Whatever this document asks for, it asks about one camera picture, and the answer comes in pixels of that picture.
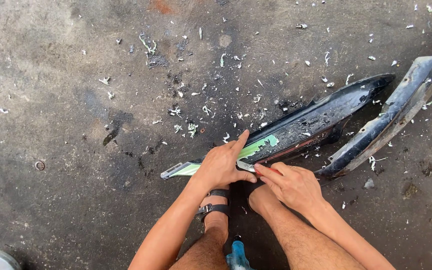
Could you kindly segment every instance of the foot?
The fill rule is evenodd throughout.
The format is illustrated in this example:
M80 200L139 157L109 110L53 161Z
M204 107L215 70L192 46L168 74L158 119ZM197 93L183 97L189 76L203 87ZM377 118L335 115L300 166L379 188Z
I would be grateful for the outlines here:
M260 215L263 215L263 212L271 211L274 207L283 206L267 184L251 192L248 203L249 207Z
M230 185L215 187L214 189L229 189ZM228 204L228 199L222 196L208 196L202 200L200 207L207 204ZM228 216L224 213L213 211L206 215L204 218L204 232L206 233L209 229L220 231L221 241L223 243L228 239Z

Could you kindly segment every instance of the hand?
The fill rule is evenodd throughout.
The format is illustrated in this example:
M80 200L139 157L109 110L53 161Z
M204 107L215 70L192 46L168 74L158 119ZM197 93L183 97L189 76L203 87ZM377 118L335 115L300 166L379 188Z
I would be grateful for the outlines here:
M261 164L255 164L254 167L263 175L261 181L271 188L276 197L304 217L308 218L326 206L327 202L323 199L321 187L312 171L296 166L290 167L282 162L274 163L271 168L283 175Z
M202 161L201 167L191 177L191 180L207 183L210 190L238 180L255 183L256 176L254 174L236 169L236 159L248 137L249 130L245 130L237 141L230 141L223 146L211 149Z

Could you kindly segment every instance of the black sandal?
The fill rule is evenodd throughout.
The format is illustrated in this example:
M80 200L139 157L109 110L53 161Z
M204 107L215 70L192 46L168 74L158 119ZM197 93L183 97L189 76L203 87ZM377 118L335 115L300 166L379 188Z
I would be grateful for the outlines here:
M226 216L230 216L231 208L230 208L230 190L229 189L213 189L211 190L206 197L208 196L221 196L227 199L227 204L210 204L200 207L196 212L196 216L199 217L200 221L204 224L205 217L210 212L216 211L225 214Z
M266 183L261 181L261 179L258 178L258 181L256 181L255 183L252 183L250 181L244 181L243 182L243 187L244 187L244 194L246 194L246 202L248 203L248 207L249 210L253 211L254 210L251 208L251 206L249 206L249 195L258 187L261 187L262 185L265 185Z

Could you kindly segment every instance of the knife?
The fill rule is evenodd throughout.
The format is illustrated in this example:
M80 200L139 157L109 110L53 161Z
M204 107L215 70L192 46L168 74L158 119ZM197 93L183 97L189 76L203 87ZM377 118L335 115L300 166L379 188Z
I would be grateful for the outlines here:
M255 166L254 166L254 165L251 165L251 164L248 164L248 163L242 162L241 160L237 160L237 161L236 161L236 165L237 165L239 168L241 168L241 169L243 169L243 170L245 170L245 171L252 172L252 173L256 173L257 175L262 176L262 174L261 174L259 171L257 171L257 170L255 169ZM268 168L268 169L272 170L273 172L277 173L278 175L283 175L283 174L280 173L279 170L277 170L277 169L272 169L272 168Z

